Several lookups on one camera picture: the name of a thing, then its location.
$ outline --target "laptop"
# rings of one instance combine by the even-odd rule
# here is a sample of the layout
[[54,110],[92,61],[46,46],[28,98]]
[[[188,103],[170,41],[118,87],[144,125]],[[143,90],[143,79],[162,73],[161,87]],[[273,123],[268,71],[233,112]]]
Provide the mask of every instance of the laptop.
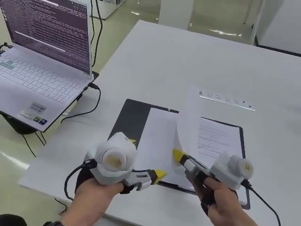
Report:
[[0,56],[0,112],[45,131],[93,81],[88,5],[0,0],[13,48]]

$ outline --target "wire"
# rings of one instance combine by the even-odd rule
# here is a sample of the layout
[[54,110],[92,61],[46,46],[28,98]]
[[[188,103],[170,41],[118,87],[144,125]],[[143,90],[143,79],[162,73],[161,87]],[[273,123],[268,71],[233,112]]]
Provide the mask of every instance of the wire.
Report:
[[37,134],[37,132],[34,132],[34,134],[39,138],[39,140],[43,144],[43,146],[45,146],[45,144],[43,143],[43,141],[41,140],[41,138],[39,137],[39,135]]
[[100,26],[101,26],[101,27],[100,27],[100,31],[99,31],[99,34],[98,34],[98,37],[97,37],[97,41],[96,41],[95,55],[94,55],[94,61],[93,61],[92,67],[94,67],[94,65],[95,65],[95,63],[96,63],[96,56],[97,56],[98,43],[99,43],[100,35],[102,34],[102,31],[103,31],[103,20],[102,20],[102,17],[100,16],[98,0],[95,0],[95,2],[96,2],[96,8],[97,8],[97,13],[98,13],[98,16],[99,16]]
[[23,136],[23,138],[24,138],[24,140],[25,140],[25,142],[26,142],[26,144],[27,144],[27,147],[29,148],[29,150],[31,151],[31,153],[33,154],[33,156],[36,158],[37,156],[35,155],[35,153],[33,153],[33,151],[32,151],[32,149],[30,148],[30,146],[29,146],[29,144],[28,144],[28,142],[27,142],[25,136],[24,136],[23,134],[22,134],[22,136]]
[[93,2],[92,2],[92,0],[90,0],[90,2],[91,2],[91,19],[92,19],[92,29],[93,29],[93,36],[91,39],[91,44],[92,44],[94,36],[95,36],[95,29],[94,29],[94,20],[93,20]]
[[246,189],[252,191],[264,204],[266,204],[266,206],[276,215],[278,225],[281,226],[280,218],[279,218],[277,212],[253,189],[252,184],[248,180],[245,179],[245,180],[243,180],[243,182],[241,182],[241,185],[243,187],[245,187]]
[[66,204],[64,204],[64,203],[62,203],[62,202],[60,202],[60,201],[58,201],[56,198],[55,198],[55,201],[57,201],[59,204],[62,204],[64,207],[65,207],[65,209],[62,211],[62,212],[60,212],[60,214],[62,214],[62,213],[66,213],[67,212],[67,206],[66,206]]
[[280,218],[277,214],[277,212],[251,187],[249,188],[250,191],[252,191],[261,201],[263,201],[264,204],[276,215],[278,225],[281,226]]
[[71,119],[71,118],[74,118],[74,117],[77,117],[77,116],[81,116],[81,115],[84,115],[84,114],[89,114],[89,113],[95,111],[95,109],[96,109],[96,108],[98,107],[98,105],[99,105],[100,97],[101,97],[101,95],[102,95],[102,92],[100,91],[99,87],[98,87],[98,86],[96,86],[96,87],[97,87],[96,89],[99,91],[99,97],[98,97],[98,101],[97,101],[97,104],[96,104],[95,108],[93,108],[93,110],[91,110],[91,111],[89,111],[89,112],[80,113],[80,114],[76,114],[76,115],[73,115],[73,116],[66,117],[66,118],[64,118],[64,119],[61,120],[61,123],[62,123],[64,120],[66,120],[66,119]]
[[40,134],[41,134],[41,136],[42,136],[42,138],[43,138],[43,140],[44,140],[44,143],[47,144],[46,139],[45,139],[45,137],[43,136],[42,131],[40,131]]
[[77,168],[75,168],[66,178],[65,180],[65,184],[64,184],[64,192],[65,192],[65,195],[67,197],[67,199],[70,199],[73,201],[73,198],[71,198],[69,195],[68,195],[68,191],[67,191],[67,186],[68,186],[68,181],[69,179],[77,172],[79,171],[80,169],[82,168],[87,168],[87,169],[93,169],[93,168],[96,168],[97,167],[97,162],[95,161],[95,159],[89,159],[89,160],[85,160],[83,162],[83,164],[81,164],[80,166],[78,166]]
[[70,199],[71,201],[73,201],[73,198],[71,198],[69,195],[68,195],[68,191],[67,191],[67,186],[68,186],[68,181],[69,179],[73,176],[73,174],[75,174],[77,171],[79,171],[80,169],[84,168],[85,165],[84,164],[81,164],[80,166],[78,166],[77,168],[75,168],[66,178],[65,180],[65,184],[64,184],[64,192],[65,192],[65,195],[67,197],[67,199]]

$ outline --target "hand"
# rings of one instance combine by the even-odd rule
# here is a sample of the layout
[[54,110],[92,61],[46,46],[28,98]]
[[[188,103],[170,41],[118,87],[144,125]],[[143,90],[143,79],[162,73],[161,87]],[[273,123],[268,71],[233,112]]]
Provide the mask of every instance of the hand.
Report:
[[74,200],[63,216],[65,226],[92,226],[106,212],[115,195],[123,191],[123,184],[100,185],[96,179],[82,183]]
[[[200,199],[204,194],[202,188],[194,181],[191,182]],[[207,178],[204,185],[214,190],[216,204],[210,206],[208,216],[215,226],[257,226],[257,224],[243,211],[238,198],[225,184],[212,178]]]

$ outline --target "tiled floor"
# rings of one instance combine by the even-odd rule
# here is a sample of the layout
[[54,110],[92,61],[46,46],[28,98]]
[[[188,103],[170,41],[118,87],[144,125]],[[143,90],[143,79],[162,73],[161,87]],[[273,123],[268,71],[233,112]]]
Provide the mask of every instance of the tiled floor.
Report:
[[[254,1],[251,14],[243,24],[249,0],[196,0],[189,30],[212,36],[246,42],[250,33],[258,1]],[[124,5],[103,22],[103,33],[98,48],[95,71],[100,71],[126,35],[139,20],[157,23],[160,0],[126,0]],[[99,20],[94,19],[98,34]],[[0,43],[11,43],[2,16],[0,16]],[[57,127],[57,121],[46,133],[50,137]],[[35,135],[26,136],[35,153],[42,147]],[[0,117],[0,214],[13,213],[23,216],[28,225],[40,226],[48,220],[59,219],[63,207],[53,198],[21,188],[17,181],[34,157],[25,145],[21,135]]]

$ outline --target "black folder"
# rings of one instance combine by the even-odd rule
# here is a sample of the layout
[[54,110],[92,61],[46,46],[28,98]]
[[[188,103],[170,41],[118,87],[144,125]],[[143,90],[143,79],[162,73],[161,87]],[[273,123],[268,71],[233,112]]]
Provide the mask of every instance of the black folder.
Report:
[[[147,118],[149,116],[151,108],[157,108],[163,111],[170,111],[173,113],[179,113],[176,110],[171,110],[164,107],[159,107],[156,105],[151,105],[143,102],[139,102],[132,99],[127,99],[121,109],[121,112],[116,120],[116,123],[110,133],[110,137],[112,137],[117,132],[123,132],[129,139],[133,139],[136,142],[134,143],[136,147],[139,145],[139,141],[142,136],[142,132],[144,130],[145,123],[147,121]],[[241,150],[243,158],[246,157],[245,153],[245,144],[244,144],[244,134],[243,134],[243,128],[231,124],[227,124],[220,121],[215,121],[227,126],[233,126],[239,128],[240,133],[240,143],[241,143]],[[183,189],[179,187],[178,185],[166,183],[166,182],[159,182],[159,185],[169,187],[172,189],[176,189],[182,192],[190,193],[190,194],[196,194],[195,192],[192,192],[190,190]],[[250,195],[249,190],[246,190],[247,195],[247,205],[243,206],[245,210],[249,210],[251,208],[250,205]]]

